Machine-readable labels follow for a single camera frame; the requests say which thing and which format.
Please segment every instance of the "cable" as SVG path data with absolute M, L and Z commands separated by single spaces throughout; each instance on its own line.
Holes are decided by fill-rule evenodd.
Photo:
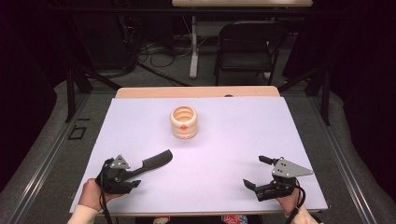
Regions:
M 150 73 L 156 75 L 157 77 L 163 77 L 163 78 L 168 79 L 168 80 L 170 80 L 170 81 L 174 81 L 174 82 L 176 82 L 177 84 L 179 84 L 179 85 L 181 85 L 181 86 L 185 86 L 185 87 L 190 87 L 190 86 L 191 86 L 191 85 L 189 85 L 189 84 L 187 84 L 187 83 L 184 83 L 184 82 L 181 82 L 181 81 L 179 81 L 179 80 L 176 80 L 176 79 L 174 79 L 173 77 L 170 77 L 170 76 L 168 76 L 168 75 L 166 75 L 166 74 L 164 74 L 164 73 L 162 73 L 162 72 L 159 72 L 159 71 L 156 71 L 156 70 L 154 70 L 154 69 L 151 69 L 151 68 L 145 66 L 144 64 L 142 64 L 142 63 L 140 63 L 140 62 L 136 62 L 136 65 L 138 65 L 138 66 L 140 66 L 140 67 L 146 69 L 147 71 L 149 71 Z
M 296 207 L 290 213 L 290 215 L 288 217 L 288 220 L 286 220 L 285 224 L 290 224 L 294 220 L 294 218 L 299 213 L 301 206 L 303 206 L 303 204 L 305 202 L 305 190 L 300 187 L 300 184 L 299 184 L 297 178 L 296 178 L 296 182 L 297 182 L 298 185 L 296 185 L 295 188 L 297 188 L 299 190 L 299 197 L 298 197 L 298 200 L 297 200 Z
M 99 203 L 100 203 L 100 206 L 103 209 L 103 214 L 105 215 L 107 224 L 113 224 L 113 222 L 111 220 L 110 213 L 109 213 L 109 211 L 107 209 L 106 195 L 105 195 L 105 190 L 103 189 L 103 185 L 104 185 L 104 182 L 103 182 L 104 177 L 103 177 L 103 175 L 104 175 L 104 173 L 106 173 L 106 170 L 109 168 L 108 165 L 112 161 L 113 161 L 112 159 L 109 159 L 109 160 L 106 160 L 105 163 L 103 164 L 102 171 L 101 171 L 101 174 L 100 174 L 100 186 L 99 186 L 100 191 L 101 191 L 101 195 L 99 197 Z

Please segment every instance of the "white table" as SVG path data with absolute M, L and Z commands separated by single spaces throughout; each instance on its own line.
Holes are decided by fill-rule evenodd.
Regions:
M 173 0 L 174 7 L 311 7 L 312 0 Z M 197 78 L 197 20 L 191 22 L 192 55 L 190 78 Z
M 219 97 L 225 94 L 235 97 Z M 169 116 L 179 105 L 190 105 L 198 113 L 199 131 L 192 139 L 172 135 Z M 82 184 L 99 174 L 106 159 L 121 154 L 132 171 L 142 160 L 166 149 L 174 158 L 129 180 L 142 182 L 130 195 L 108 204 L 111 214 L 158 217 L 282 212 L 276 200 L 258 202 L 254 192 L 244 186 L 244 178 L 258 186 L 272 180 L 273 166 L 259 162 L 258 157 L 284 157 L 312 169 L 285 100 L 274 87 L 121 89 L 108 109 L 71 212 Z M 299 181 L 307 192 L 307 209 L 327 209 L 315 175 L 299 177 Z

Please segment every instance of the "black chair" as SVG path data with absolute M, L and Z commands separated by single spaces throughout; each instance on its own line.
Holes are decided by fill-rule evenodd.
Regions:
M 271 85 L 279 47 L 288 36 L 280 21 L 236 21 L 219 32 L 215 64 L 216 86 L 219 70 L 224 72 L 270 73 Z

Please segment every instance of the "stacked rings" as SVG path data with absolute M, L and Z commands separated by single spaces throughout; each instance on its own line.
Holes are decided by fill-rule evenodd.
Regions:
M 177 138 L 192 138 L 198 132 L 198 116 L 194 108 L 182 105 L 171 113 L 172 133 Z

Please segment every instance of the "white tabletop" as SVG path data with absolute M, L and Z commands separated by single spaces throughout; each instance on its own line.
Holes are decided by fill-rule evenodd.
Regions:
M 198 113 L 199 130 L 192 139 L 172 135 L 169 116 L 180 105 Z M 103 162 L 119 154 L 131 171 L 142 160 L 170 149 L 165 166 L 129 181 L 141 184 L 108 204 L 111 214 L 125 216 L 260 214 L 281 212 L 276 200 L 258 202 L 244 186 L 273 179 L 272 165 L 260 155 L 312 169 L 289 109 L 282 97 L 213 97 L 113 99 L 92 150 L 82 184 L 97 177 Z M 327 209 L 315 175 L 298 178 L 307 192 L 307 209 Z

